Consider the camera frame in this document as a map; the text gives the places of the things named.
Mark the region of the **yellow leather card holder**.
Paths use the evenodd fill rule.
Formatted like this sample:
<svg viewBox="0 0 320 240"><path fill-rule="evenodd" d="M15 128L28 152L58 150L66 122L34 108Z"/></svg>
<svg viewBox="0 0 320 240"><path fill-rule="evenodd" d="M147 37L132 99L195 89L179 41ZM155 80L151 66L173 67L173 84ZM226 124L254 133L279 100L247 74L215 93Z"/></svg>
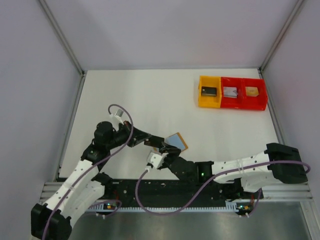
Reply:
<svg viewBox="0 0 320 240"><path fill-rule="evenodd" d="M181 152L188 149L188 146L179 132L176 132L168 137L164 137L164 143L161 148L152 148L153 152L162 152L164 147L176 147L181 149Z"/></svg>

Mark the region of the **black credit card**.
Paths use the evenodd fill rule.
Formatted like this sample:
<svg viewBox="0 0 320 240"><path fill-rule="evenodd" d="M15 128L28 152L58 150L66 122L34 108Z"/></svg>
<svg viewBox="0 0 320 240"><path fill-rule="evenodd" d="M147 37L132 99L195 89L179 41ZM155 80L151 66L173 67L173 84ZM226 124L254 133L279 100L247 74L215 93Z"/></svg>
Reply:
<svg viewBox="0 0 320 240"><path fill-rule="evenodd" d="M165 142L165 138L160 136L151 135L144 141L145 146L153 147L155 149L159 149L163 146Z"/></svg>

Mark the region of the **silver card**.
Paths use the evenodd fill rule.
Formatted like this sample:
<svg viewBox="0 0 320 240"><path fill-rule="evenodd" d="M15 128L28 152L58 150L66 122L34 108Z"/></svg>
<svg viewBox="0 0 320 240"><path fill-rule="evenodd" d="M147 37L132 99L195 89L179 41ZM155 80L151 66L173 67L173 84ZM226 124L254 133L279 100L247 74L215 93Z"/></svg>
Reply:
<svg viewBox="0 0 320 240"><path fill-rule="evenodd" d="M238 90L236 87L224 86L223 95L225 98L237 98Z"/></svg>

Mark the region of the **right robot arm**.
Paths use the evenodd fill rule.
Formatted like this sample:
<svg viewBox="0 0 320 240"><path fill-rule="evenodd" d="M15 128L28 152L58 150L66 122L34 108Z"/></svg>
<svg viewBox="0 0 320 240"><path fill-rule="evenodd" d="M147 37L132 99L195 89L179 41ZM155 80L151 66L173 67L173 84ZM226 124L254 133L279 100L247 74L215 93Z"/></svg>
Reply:
<svg viewBox="0 0 320 240"><path fill-rule="evenodd" d="M297 148L279 143L268 143L260 153L229 161L193 162L170 152L159 168L169 169L179 180L194 184L209 179L222 185L238 181L233 185L233 192L239 198L265 186L307 183L309 170Z"/></svg>

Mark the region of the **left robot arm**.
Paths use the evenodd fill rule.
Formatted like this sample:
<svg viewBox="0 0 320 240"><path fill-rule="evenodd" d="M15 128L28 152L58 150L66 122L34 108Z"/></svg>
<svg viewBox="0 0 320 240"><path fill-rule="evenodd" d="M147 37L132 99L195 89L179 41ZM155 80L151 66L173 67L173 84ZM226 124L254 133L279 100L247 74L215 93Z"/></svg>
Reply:
<svg viewBox="0 0 320 240"><path fill-rule="evenodd" d="M108 121L98 123L72 174L45 203L32 208L31 235L41 240L67 240L75 223L96 200L115 193L113 179L101 171L112 156L111 150L132 148L150 137L128 121L120 123L118 130Z"/></svg>

